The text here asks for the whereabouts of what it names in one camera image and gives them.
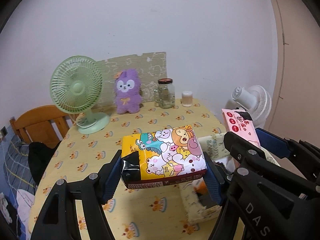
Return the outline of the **cartoon tissue pack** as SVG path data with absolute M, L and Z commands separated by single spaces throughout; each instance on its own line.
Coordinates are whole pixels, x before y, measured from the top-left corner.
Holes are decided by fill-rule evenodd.
M 123 137 L 121 178 L 128 189 L 149 189 L 200 179 L 203 150 L 189 125 Z

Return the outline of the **pink wet wipes pack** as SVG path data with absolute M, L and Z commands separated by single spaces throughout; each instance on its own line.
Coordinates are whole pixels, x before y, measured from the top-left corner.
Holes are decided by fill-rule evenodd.
M 250 114 L 243 109 L 222 109 L 227 132 L 234 132 L 251 144 L 261 148 Z

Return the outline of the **green orange tissue pack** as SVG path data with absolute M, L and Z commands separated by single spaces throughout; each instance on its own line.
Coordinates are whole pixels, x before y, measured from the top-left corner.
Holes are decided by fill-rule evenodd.
M 216 206 L 216 202 L 211 199 L 208 188 L 202 178 L 193 181 L 193 187 L 200 203 L 204 207 L 210 208 Z

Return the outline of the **yellow cartoon storage box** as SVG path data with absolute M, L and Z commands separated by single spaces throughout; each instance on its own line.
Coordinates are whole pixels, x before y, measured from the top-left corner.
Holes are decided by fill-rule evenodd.
M 239 166 L 225 148 L 225 133 L 200 137 L 202 150 L 227 175 L 232 174 Z M 209 194 L 209 187 L 203 178 L 179 185 L 183 206 L 187 213 L 187 222 L 191 225 L 207 222 L 219 216 L 221 206 Z

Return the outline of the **white floor fan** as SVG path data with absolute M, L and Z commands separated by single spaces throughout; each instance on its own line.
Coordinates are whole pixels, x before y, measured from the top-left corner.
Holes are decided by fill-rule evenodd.
M 232 99 L 248 111 L 255 127 L 264 126 L 272 107 L 271 96 L 264 87 L 236 87 L 232 92 Z

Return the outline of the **yellow cartoon tablecloth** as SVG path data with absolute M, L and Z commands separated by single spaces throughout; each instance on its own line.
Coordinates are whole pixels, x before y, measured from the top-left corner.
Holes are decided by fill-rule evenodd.
M 48 164 L 29 215 L 28 229 L 33 230 L 42 206 L 59 179 L 67 182 L 85 179 L 109 163 L 118 150 L 130 153 L 144 142 L 151 142 L 145 158 L 157 161 L 162 143 L 157 131 L 175 129 L 177 141 L 223 133 L 223 123 L 199 101 L 191 107 L 180 102 L 170 109 L 143 105 L 135 114 L 111 115 L 110 123 L 99 132 L 84 135 L 71 127 Z M 103 211 L 116 239 L 207 239 L 215 220 L 190 224 L 180 195 L 181 185 L 151 189 L 128 189 L 123 182 Z

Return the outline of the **black chair back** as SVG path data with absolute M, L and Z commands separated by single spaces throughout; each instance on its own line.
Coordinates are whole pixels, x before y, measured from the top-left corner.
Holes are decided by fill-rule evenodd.
M 54 148 L 50 148 L 42 142 L 32 142 L 28 146 L 29 170 L 37 186 L 39 185 L 50 160 L 60 144 L 61 141 L 58 142 Z

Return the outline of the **purple plush toy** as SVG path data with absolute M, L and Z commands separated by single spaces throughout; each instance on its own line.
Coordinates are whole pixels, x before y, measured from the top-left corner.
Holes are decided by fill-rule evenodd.
M 135 69 L 120 72 L 115 80 L 115 104 L 118 114 L 138 113 L 142 96 L 140 95 L 141 81 Z

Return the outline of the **cotton swab container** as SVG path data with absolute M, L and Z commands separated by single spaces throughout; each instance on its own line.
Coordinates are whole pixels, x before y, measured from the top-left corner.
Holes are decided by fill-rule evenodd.
M 185 90 L 182 92 L 181 104 L 183 107 L 191 107 L 193 105 L 192 91 Z

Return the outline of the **pile of clothes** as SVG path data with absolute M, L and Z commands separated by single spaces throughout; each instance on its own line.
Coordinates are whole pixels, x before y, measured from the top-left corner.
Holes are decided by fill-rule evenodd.
M 34 199 L 23 189 L 10 196 L 1 192 L 1 239 L 31 239 L 28 222 Z

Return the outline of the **glass jar with lid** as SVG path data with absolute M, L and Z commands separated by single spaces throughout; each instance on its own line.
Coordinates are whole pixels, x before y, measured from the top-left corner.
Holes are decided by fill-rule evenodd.
M 175 87 L 173 79 L 162 78 L 157 81 L 154 89 L 155 102 L 162 109 L 169 109 L 175 106 Z

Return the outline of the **blue plaid bedding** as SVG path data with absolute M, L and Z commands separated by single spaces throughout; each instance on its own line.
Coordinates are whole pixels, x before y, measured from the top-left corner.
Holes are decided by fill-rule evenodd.
M 28 164 L 29 145 L 14 135 L 9 143 L 3 164 L 5 181 L 16 195 L 17 190 L 24 190 L 35 195 L 37 185 L 33 180 Z

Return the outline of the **green desk fan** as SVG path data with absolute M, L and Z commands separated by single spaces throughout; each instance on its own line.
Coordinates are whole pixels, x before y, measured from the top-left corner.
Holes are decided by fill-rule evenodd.
M 101 96 L 103 76 L 95 60 L 72 56 L 61 62 L 50 79 L 50 97 L 56 107 L 74 118 L 81 134 L 93 134 L 104 129 L 110 117 L 92 108 Z

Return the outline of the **beige cartoon backboard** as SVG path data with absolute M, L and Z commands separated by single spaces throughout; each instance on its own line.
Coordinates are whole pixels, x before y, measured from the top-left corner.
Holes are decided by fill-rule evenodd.
M 103 88 L 96 108 L 114 105 L 114 81 L 122 70 L 137 71 L 143 102 L 154 100 L 153 90 L 157 87 L 158 79 L 167 77 L 167 54 L 164 51 L 114 57 L 98 61 L 97 64 L 103 76 Z

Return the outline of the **wall power socket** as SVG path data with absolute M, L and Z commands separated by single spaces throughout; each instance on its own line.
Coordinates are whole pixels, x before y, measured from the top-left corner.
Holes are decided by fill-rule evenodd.
M 5 126 L 0 129 L 0 132 L 2 137 L 5 137 L 8 134 L 7 128 Z

